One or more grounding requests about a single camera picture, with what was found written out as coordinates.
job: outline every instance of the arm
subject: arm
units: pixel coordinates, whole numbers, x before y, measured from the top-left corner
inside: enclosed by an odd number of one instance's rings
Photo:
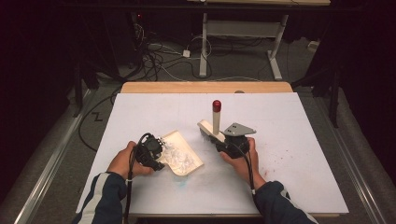
[[[254,138],[249,138],[249,155],[256,190],[256,203],[265,223],[317,223],[311,216],[298,208],[289,197],[283,185],[277,181],[266,182],[259,173],[259,156]],[[249,183],[248,167],[243,158],[231,159],[226,153],[220,156]]]
[[[96,176],[91,185],[81,211],[73,223],[121,223],[122,205],[127,188],[125,179],[129,172],[129,158],[135,142],[129,142],[127,148],[121,150],[108,166],[107,172]],[[149,167],[134,163],[134,177],[149,175],[153,170]]]

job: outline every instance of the sleeve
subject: sleeve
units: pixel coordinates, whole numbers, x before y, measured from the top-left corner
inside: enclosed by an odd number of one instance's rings
[[[126,196],[125,180],[116,173],[102,173],[96,176],[91,190],[76,215],[73,224],[122,223],[121,200]]]
[[[264,223],[317,223],[290,200],[288,192],[277,181],[267,182],[256,191],[256,205]]]

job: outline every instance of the person's left hand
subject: person's left hand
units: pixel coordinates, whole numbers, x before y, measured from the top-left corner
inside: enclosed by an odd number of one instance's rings
[[[121,175],[122,178],[127,179],[129,172],[129,157],[134,146],[136,146],[135,142],[129,142],[128,146],[125,149],[121,150],[113,159],[113,161],[108,166],[107,171],[117,173]],[[135,177],[137,175],[150,175],[154,172],[151,167],[143,166],[137,161],[134,162],[134,167],[132,170],[132,177]]]

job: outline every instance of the desk top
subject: desk top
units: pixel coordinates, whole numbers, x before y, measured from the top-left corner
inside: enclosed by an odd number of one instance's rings
[[[117,96],[92,165],[78,211],[92,179],[103,172],[119,150],[143,133],[164,136],[178,130],[204,165],[180,177],[165,167],[150,176],[134,178],[130,213],[135,217],[252,217],[259,216],[248,185],[225,163],[215,146],[203,140],[197,122],[211,120],[211,103],[222,102],[220,129],[238,122],[257,133],[260,173],[267,181],[279,180],[295,203],[312,215],[344,214],[347,206],[313,133],[300,99],[294,92],[243,93],[255,85],[287,87],[287,83],[128,83],[149,86],[143,93]],[[230,93],[175,93],[191,89]],[[159,90],[170,93],[153,93]]]
[[[330,0],[206,0],[207,3],[262,4],[289,6],[328,6]]]

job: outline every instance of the hand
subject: hand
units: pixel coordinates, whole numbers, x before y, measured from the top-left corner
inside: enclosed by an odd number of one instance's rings
[[[117,173],[121,175],[124,179],[127,179],[129,172],[129,157],[131,155],[131,152],[133,151],[134,146],[136,146],[135,142],[129,142],[128,146],[125,149],[121,150],[113,159],[113,161],[108,166],[107,171]],[[135,177],[137,175],[150,175],[154,172],[151,167],[142,166],[137,161],[134,162],[134,167],[132,168],[132,170],[132,177]]]
[[[265,184],[264,178],[259,173],[259,155],[256,151],[256,142],[254,141],[254,138],[248,138],[248,143],[249,143],[249,152],[250,153],[250,164],[251,164],[251,169],[253,173],[253,184],[254,184],[254,189],[259,189],[262,185]],[[221,151],[220,156],[229,163],[236,171],[236,173],[242,177],[248,184],[250,184],[249,180],[249,174],[248,174],[248,166],[243,157],[237,158],[237,159],[232,159],[230,156],[227,155],[227,153]]]

